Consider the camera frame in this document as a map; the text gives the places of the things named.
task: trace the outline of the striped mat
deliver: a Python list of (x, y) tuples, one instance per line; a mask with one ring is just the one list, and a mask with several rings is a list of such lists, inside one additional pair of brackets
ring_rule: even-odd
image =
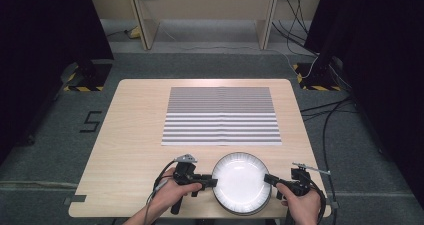
[(162, 145), (281, 145), (268, 87), (173, 87)]

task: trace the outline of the wooden table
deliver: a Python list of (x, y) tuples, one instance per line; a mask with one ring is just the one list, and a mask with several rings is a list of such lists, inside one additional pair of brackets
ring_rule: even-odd
[[(171, 87), (268, 87), (282, 145), (162, 146)], [(73, 217), (130, 217), (145, 204), (155, 178), (172, 159), (190, 153), (195, 173), (211, 174), (216, 163), (232, 152), (250, 153), (275, 176), (290, 180), (292, 162), (317, 167), (291, 84), (285, 79), (134, 79), (119, 83), (71, 203)], [(317, 172), (312, 180), (323, 189)], [(179, 215), (165, 218), (281, 218), (286, 208), (275, 198), (252, 216), (227, 212), (213, 191), (183, 199)]]

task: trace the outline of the finger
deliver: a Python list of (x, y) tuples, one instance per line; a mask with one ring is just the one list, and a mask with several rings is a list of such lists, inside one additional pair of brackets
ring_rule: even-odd
[(277, 183), (276, 187), (278, 191), (280, 191), (286, 197), (286, 199), (292, 199), (296, 197), (296, 195), (294, 195), (294, 193), (290, 191), (290, 189), (286, 185), (282, 183)]
[(168, 169), (164, 174), (163, 174), (163, 176), (172, 176), (172, 174), (174, 174), (174, 172), (175, 172), (175, 167), (172, 167), (172, 168), (170, 168), (170, 169)]
[(184, 193), (196, 192), (202, 188), (202, 184), (200, 183), (191, 183), (188, 185), (181, 186)]

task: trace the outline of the wrist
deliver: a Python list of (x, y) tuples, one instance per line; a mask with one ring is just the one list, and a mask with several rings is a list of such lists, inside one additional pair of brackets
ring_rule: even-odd
[(317, 225), (314, 221), (303, 221), (303, 222), (296, 222), (296, 225)]
[(168, 210), (168, 207), (164, 207), (163, 203), (157, 202), (154, 199), (150, 202), (149, 206), (149, 217), (152, 218), (152, 222), (159, 218), (166, 210)]

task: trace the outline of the human hand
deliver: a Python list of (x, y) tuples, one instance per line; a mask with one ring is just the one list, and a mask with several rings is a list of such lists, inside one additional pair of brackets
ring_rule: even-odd
[(202, 188), (202, 184), (200, 183), (178, 185), (172, 179), (174, 171), (175, 168), (170, 168), (163, 174), (162, 181), (168, 179), (168, 182), (156, 193), (152, 200), (152, 205), (159, 204), (161, 209), (164, 209), (163, 211), (166, 211), (166, 209), (177, 203), (182, 196), (199, 191)]
[(318, 213), (321, 208), (320, 196), (311, 189), (304, 196), (296, 196), (290, 189), (282, 183), (276, 185), (287, 201), (282, 201), (281, 204), (288, 206), (296, 225), (316, 225)]
[(175, 168), (170, 168), (163, 174), (163, 182), (165, 179), (168, 181), (165, 185), (156, 192), (152, 201), (140, 211), (129, 218), (124, 224), (125, 225), (145, 225), (151, 224), (162, 213), (164, 213), (169, 207), (174, 205), (180, 200), (182, 196), (187, 195), (190, 192), (199, 191), (202, 188), (200, 183), (192, 183), (188, 185), (178, 185), (172, 175), (174, 174)]

